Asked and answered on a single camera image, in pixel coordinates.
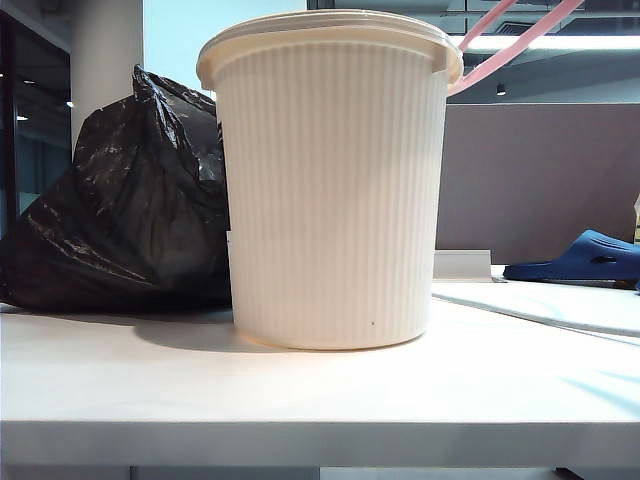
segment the white pillar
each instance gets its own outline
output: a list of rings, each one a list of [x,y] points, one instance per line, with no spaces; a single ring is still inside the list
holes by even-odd
[[[143,63],[142,0],[82,0],[71,12],[71,134],[94,110],[132,93]]]

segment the ceiling light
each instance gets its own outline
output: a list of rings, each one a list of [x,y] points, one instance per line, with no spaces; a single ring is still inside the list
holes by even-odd
[[[450,37],[455,45],[462,42],[461,36]],[[518,37],[512,35],[483,35],[471,41],[469,51],[497,51],[513,45]],[[531,50],[640,50],[640,35],[618,36],[565,36],[544,35],[529,45]]]

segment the bucket lid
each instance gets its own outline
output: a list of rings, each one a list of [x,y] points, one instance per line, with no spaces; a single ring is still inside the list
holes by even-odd
[[[449,36],[439,28],[414,18],[370,10],[310,10],[280,13],[247,20],[223,30],[209,40],[198,56],[196,71],[202,88],[213,89],[213,72],[238,54],[262,50],[291,42],[292,32],[302,32],[310,38],[313,30],[331,31],[331,40],[356,40],[354,33],[369,33],[365,41],[406,47],[433,53],[434,47],[444,49],[443,65],[449,72],[449,84],[462,75],[462,52],[451,43]]]

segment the glass wall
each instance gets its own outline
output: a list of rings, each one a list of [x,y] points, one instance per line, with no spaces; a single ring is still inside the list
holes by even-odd
[[[0,148],[4,233],[71,164],[72,104],[69,55],[7,15],[0,28],[3,100],[11,99],[2,102],[3,129],[10,128]]]

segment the white wall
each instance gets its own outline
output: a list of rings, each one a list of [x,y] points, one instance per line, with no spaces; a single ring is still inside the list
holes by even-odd
[[[74,147],[89,114],[132,93],[133,66],[143,63],[142,25],[142,0],[75,2],[71,15]]]
[[[221,30],[250,18],[306,10],[306,0],[143,0],[145,68],[200,89],[196,61]]]

